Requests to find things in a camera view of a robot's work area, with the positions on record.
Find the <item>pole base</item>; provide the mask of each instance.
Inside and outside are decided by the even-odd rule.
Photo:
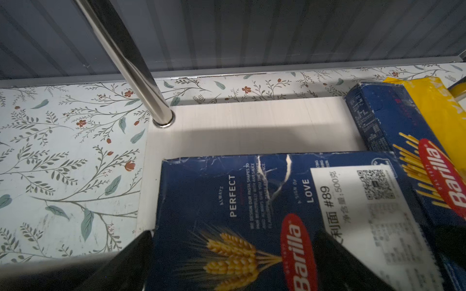
[[[160,124],[157,121],[155,121],[153,118],[152,118],[152,123],[155,125],[156,128],[165,129],[171,126],[175,122],[176,115],[175,115],[175,112],[173,112],[173,110],[171,110],[171,116],[172,116],[171,120],[167,124]]]

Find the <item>spaghetti illustration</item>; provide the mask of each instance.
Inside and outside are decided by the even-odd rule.
[[[180,268],[180,275],[215,291],[231,291],[248,286],[261,272],[281,263],[282,258],[263,252],[227,228],[203,230],[190,242],[199,257]]]
[[[444,208],[450,208],[437,190],[433,187],[433,184],[427,175],[427,172],[424,169],[424,166],[421,162],[421,158],[419,157],[418,145],[419,140],[413,137],[412,135],[406,135],[402,132],[398,133],[400,136],[406,139],[406,144],[410,147],[409,149],[412,150],[414,153],[410,152],[408,149],[400,147],[396,144],[393,144],[393,147],[400,150],[399,159],[405,164],[401,164],[403,170],[407,173],[408,177],[418,180],[418,187],[422,188],[422,190],[416,189],[416,192],[419,195],[432,198],[432,204],[435,206],[440,206]]]

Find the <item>qr code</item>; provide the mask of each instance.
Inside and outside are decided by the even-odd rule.
[[[363,183],[368,200],[395,199],[395,193],[393,193],[383,170],[361,170],[357,174]]]

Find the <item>floral wallpaper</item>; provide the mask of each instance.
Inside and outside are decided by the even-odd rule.
[[[466,64],[158,80],[171,106],[345,95]],[[121,250],[135,237],[150,116],[125,82],[0,89],[0,264]]]

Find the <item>white label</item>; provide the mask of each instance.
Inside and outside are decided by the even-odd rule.
[[[442,290],[388,165],[311,168],[325,230],[396,290]]]

